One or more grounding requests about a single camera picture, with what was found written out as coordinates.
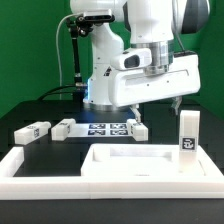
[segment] green backdrop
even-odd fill
[[[202,87],[190,96],[224,119],[224,1],[210,0],[211,15],[199,33],[181,36],[185,48],[199,54]],[[60,20],[70,14],[69,0],[1,0],[0,7],[0,117],[25,100],[37,99],[59,86],[55,34]],[[112,29],[129,45],[123,24]],[[73,82],[71,41],[66,26],[60,33],[63,84]],[[91,74],[91,42],[79,39],[81,72]]]

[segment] white platform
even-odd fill
[[[180,170],[177,145],[93,144],[74,177],[13,177],[24,161],[14,147],[0,163],[0,199],[224,198],[224,177],[201,147]]]

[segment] white foam block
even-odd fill
[[[74,127],[75,123],[75,119],[63,119],[51,129],[52,140],[64,141],[68,137],[68,134],[71,132],[71,129]]]
[[[14,132],[15,144],[27,145],[48,134],[50,122],[36,122]]]
[[[195,172],[198,163],[198,135],[200,111],[183,110],[180,114],[179,169],[180,172]]]
[[[139,123],[135,119],[128,119],[127,127],[136,141],[148,140],[148,128],[143,123]]]

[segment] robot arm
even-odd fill
[[[94,68],[86,99],[90,105],[121,107],[178,98],[200,89],[198,57],[184,49],[174,54],[173,33],[198,31],[208,19],[208,0],[71,0],[70,3],[73,13],[82,12],[87,20],[114,16],[131,31],[131,48],[124,51],[122,40],[107,23],[94,27]]]

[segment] black sticker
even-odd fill
[[[110,124],[111,129],[127,129],[126,124]]]
[[[89,130],[88,131],[88,135],[106,135],[106,131],[105,130]]]
[[[112,71],[111,67],[108,67],[108,69],[104,73],[104,76],[110,76],[111,71]]]
[[[70,125],[68,125],[68,127],[67,127],[67,131],[68,131],[68,134],[69,134],[70,131],[71,131]]]
[[[127,130],[111,130],[110,131],[111,135],[128,135]]]
[[[34,138],[38,138],[40,136],[40,130],[39,128],[34,130]]]
[[[64,125],[64,126],[66,126],[68,123],[60,123],[59,125]]]
[[[195,138],[183,138],[182,139],[182,149],[184,150],[195,150],[196,149]]]
[[[90,124],[89,129],[105,129],[106,124]]]

